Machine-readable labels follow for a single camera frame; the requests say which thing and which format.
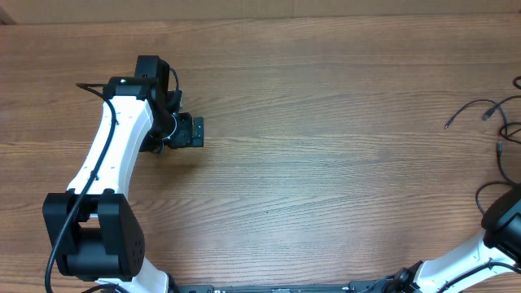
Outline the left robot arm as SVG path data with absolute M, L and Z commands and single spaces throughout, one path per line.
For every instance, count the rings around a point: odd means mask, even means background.
M 94 282 L 91 291 L 176 292 L 173 277 L 146 257 L 144 233 L 129 205 L 138 155 L 204 144 L 204 120 L 182 111 L 182 90 L 169 89 L 176 71 L 158 55 L 140 55 L 134 75 L 78 88 L 103 100 L 98 131 L 81 169 L 62 193 L 42 205 L 52 269 Z

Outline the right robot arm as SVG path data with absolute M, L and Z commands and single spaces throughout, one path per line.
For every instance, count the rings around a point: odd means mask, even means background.
M 403 268 L 386 292 L 461 292 L 503 273 L 520 272 L 520 188 L 514 187 L 485 212 L 482 230 L 434 260 Z

